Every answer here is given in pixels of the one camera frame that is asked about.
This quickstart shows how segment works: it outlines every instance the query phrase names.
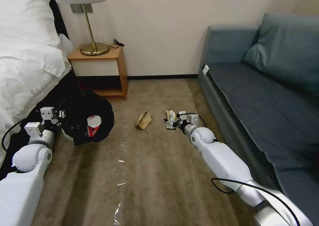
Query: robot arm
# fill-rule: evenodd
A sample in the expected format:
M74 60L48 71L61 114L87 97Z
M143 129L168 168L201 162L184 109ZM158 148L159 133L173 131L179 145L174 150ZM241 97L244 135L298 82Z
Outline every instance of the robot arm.
M224 179L221 180L222 184L233 189L245 203L252 207L256 208L262 202L267 202L266 206L259 209L255 215L257 225L312 225L307 216L284 194L277 190L265 188L255 182L248 166L226 144L218 142L211 130L199 127L197 123L198 115L187 116L181 129L190 139L191 143L202 153L205 162L215 175L218 178ZM226 180L243 182L247 185ZM295 214L299 224L297 224L296 219L287 206Z
M41 108L43 122L53 122L53 108ZM44 184L44 173L52 160L55 135L39 122L26 124L29 144L17 151L11 172L0 181L0 225L31 225Z

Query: sofa armrest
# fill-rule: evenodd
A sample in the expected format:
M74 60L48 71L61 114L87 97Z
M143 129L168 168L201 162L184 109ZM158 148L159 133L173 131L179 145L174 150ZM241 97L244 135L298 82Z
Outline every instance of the sofa armrest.
M241 62L258 39L258 27L212 25L208 27L200 67L207 63Z

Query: baseboard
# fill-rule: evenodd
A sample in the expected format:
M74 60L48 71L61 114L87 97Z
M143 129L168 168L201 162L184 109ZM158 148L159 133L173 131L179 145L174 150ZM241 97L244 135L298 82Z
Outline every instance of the baseboard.
M149 80L149 79L181 79L181 78L197 78L198 74L182 74L182 75L152 75L152 76L127 76L128 80Z

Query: sofa cushion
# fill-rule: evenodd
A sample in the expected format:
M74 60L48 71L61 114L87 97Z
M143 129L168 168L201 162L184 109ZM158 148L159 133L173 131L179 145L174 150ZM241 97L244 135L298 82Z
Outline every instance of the sofa cushion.
M244 62L319 95L319 16L265 14L258 42Z
M241 124L273 164L284 193L314 225L319 224L319 178L314 173L319 150L318 97L293 91L242 63L208 66Z

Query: white duvet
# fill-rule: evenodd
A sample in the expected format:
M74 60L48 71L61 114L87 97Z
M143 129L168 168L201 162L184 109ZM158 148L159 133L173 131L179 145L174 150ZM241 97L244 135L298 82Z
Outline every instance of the white duvet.
M14 123L25 118L70 70L70 64L60 49L22 40L2 38L1 41L0 140ZM5 152L1 148L0 166L4 156Z

